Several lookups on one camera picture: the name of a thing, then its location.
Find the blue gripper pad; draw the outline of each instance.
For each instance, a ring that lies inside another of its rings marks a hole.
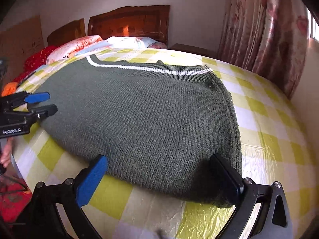
[[[41,92],[41,93],[34,93],[27,96],[24,101],[27,103],[38,103],[47,101],[50,99],[50,93],[48,92]]]
[[[76,202],[79,207],[89,204],[93,193],[107,171],[107,164],[106,156],[101,155],[83,182],[77,187]]]

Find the nightstand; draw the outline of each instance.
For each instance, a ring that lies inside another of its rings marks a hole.
[[[196,55],[200,55],[200,56],[204,56],[204,57],[209,57],[208,50],[205,48],[194,47],[194,46],[183,45],[183,44],[177,43],[177,44],[171,46],[169,49],[187,52],[187,53],[192,53],[192,54],[196,54]]]

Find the checkered tablecloth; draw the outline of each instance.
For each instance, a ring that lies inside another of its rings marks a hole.
[[[31,76],[18,91],[34,92],[48,77],[74,60],[88,54],[55,62]],[[234,65],[184,52],[145,50],[104,50],[100,60],[171,65],[208,65],[232,94],[242,146],[242,176],[256,183],[283,184],[293,232],[304,232],[318,208],[315,153],[307,143],[302,123],[284,94],[264,78]],[[33,189],[37,182],[62,183],[87,167],[82,159],[69,154],[35,124],[31,133],[16,138],[14,158],[26,183]],[[182,201],[133,186],[105,175],[89,205],[83,207],[89,220],[103,238],[157,238],[161,229],[168,238],[214,238],[233,209]],[[76,237],[59,207],[67,231]],[[242,237],[247,238],[256,218],[254,210]]]

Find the curtain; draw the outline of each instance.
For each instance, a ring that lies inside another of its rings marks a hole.
[[[307,8],[301,0],[226,0],[218,59],[265,77],[289,99],[307,45]]]

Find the human hand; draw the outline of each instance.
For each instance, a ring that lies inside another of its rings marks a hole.
[[[7,140],[7,144],[4,146],[1,152],[0,164],[2,164],[4,168],[7,168],[8,165],[11,163],[12,142],[13,137],[9,137]]]

